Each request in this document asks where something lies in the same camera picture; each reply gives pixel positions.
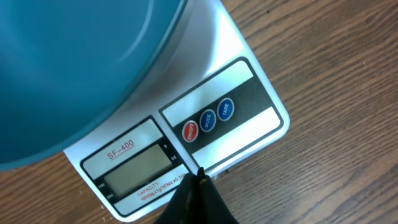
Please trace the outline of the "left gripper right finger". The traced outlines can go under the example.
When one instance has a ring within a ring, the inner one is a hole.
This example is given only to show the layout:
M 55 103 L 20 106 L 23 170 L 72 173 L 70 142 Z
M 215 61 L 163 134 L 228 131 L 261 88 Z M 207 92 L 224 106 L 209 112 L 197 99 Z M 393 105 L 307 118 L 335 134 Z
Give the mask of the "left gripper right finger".
M 199 168 L 197 175 L 199 217 L 207 224 L 238 224 L 239 222 L 226 206 L 211 178 Z

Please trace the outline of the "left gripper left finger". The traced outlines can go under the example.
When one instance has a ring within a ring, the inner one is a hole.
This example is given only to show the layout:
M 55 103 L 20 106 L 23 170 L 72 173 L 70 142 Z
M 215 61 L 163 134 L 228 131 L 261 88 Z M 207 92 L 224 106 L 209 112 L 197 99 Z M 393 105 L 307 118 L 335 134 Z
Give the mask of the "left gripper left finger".
M 188 173 L 170 199 L 165 210 L 154 224 L 181 224 L 189 208 L 188 197 L 192 195 L 192 180 L 195 175 Z

